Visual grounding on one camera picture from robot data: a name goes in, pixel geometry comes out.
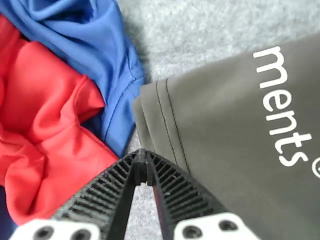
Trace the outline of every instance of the gray fabric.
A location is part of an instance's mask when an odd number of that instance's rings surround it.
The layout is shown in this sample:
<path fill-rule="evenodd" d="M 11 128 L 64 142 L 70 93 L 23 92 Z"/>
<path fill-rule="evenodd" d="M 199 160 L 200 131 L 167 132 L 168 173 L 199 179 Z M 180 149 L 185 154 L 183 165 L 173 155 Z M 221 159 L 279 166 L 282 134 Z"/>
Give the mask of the gray fabric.
<path fill-rule="evenodd" d="M 316 34 L 141 87 L 142 146 L 189 172 L 261 239 L 318 240 L 319 46 Z"/>
<path fill-rule="evenodd" d="M 318 0 L 118 2 L 149 81 L 320 29 Z M 139 147 L 135 133 L 128 152 Z M 146 186 L 136 190 L 125 238 L 161 239 L 153 193 Z"/>

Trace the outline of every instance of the blue garment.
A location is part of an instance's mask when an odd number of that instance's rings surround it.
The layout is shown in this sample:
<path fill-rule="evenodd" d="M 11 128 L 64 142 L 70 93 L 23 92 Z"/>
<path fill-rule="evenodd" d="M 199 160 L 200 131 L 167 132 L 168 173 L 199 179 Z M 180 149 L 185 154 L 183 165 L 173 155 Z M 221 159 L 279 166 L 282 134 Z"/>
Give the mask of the blue garment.
<path fill-rule="evenodd" d="M 16 228 L 8 213 L 5 188 L 0 186 L 0 240 L 8 240 Z"/>
<path fill-rule="evenodd" d="M 116 0 L 0 0 L 0 12 L 96 83 L 106 107 L 84 126 L 122 156 L 144 71 Z"/>

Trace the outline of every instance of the stitching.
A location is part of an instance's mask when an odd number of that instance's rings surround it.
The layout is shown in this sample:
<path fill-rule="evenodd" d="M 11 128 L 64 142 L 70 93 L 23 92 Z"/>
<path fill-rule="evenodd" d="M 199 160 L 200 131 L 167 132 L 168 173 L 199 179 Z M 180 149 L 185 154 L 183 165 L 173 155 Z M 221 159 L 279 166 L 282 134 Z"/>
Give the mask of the stitching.
<path fill-rule="evenodd" d="M 191 172 L 190 172 L 190 168 L 189 168 L 189 164 L 188 164 L 187 158 L 186 158 L 185 149 L 184 149 L 184 146 L 182 145 L 181 136 L 180 136 L 180 132 L 179 132 L 179 129 L 178 129 L 178 126 L 177 126 L 177 121 L 176 121 L 174 109 L 172 107 L 172 102 L 171 102 L 171 98 L 170 98 L 170 94 L 169 94 L 169 90 L 168 90 L 168 78 L 165 80 L 165 90 L 168 93 L 168 99 L 169 99 L 169 102 L 170 102 L 170 107 L 171 107 L 171 111 L 172 111 L 174 125 L 175 125 L 175 129 L 176 129 L 176 133 L 177 133 L 178 138 L 179 138 L 180 146 L 181 146 L 181 149 L 182 149 L 182 155 L 183 155 L 183 158 L 184 158 L 184 161 L 185 161 L 185 164 L 186 164 L 186 168 L 187 168 L 189 174 L 192 175 Z"/>
<path fill-rule="evenodd" d="M 158 93 L 158 82 L 155 83 L 155 90 L 156 90 L 156 96 L 158 98 L 158 102 L 159 102 L 159 105 L 160 105 L 160 110 L 161 110 L 162 118 L 163 118 L 163 121 L 164 121 L 165 130 L 166 130 L 166 133 L 168 135 L 169 143 L 170 143 L 170 146 L 171 146 L 171 149 L 172 149 L 172 152 L 173 152 L 173 157 L 174 157 L 176 165 L 179 166 L 178 162 L 177 162 L 177 157 L 176 157 L 176 154 L 175 154 L 174 146 L 172 145 L 172 142 L 171 142 L 171 139 L 170 139 L 170 135 L 169 135 L 169 131 L 168 131 L 168 127 L 167 127 L 167 122 L 166 122 L 166 119 L 165 119 L 164 111 L 162 109 L 162 105 L 161 105 L 161 102 L 160 102 L 159 93 Z"/>

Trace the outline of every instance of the fabric fold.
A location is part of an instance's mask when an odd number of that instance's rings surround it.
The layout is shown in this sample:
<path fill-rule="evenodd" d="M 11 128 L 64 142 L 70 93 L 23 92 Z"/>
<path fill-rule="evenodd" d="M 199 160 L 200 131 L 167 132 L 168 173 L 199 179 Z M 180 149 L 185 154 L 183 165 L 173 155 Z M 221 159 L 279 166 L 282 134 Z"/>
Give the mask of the fabric fold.
<path fill-rule="evenodd" d="M 261 239 L 320 236 L 319 40 L 145 85 L 133 104 L 142 147 L 189 172 Z"/>
<path fill-rule="evenodd" d="M 131 105 L 145 79 L 117 2 L 8 0 L 0 1 L 0 12 L 94 81 L 105 108 L 84 126 L 122 156 L 135 124 Z"/>
<path fill-rule="evenodd" d="M 13 28 L 0 15 L 0 185 L 23 224 L 49 218 L 117 157 L 81 126 L 105 106 L 96 85 Z"/>

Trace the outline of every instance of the red cloth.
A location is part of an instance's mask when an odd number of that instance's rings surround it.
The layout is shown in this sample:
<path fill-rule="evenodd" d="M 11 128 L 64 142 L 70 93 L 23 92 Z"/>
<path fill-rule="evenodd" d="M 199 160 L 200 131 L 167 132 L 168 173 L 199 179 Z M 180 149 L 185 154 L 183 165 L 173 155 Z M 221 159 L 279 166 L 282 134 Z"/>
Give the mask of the red cloth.
<path fill-rule="evenodd" d="M 97 87 L 0 15 L 0 185 L 12 219 L 48 218 L 116 156 L 81 123 Z"/>

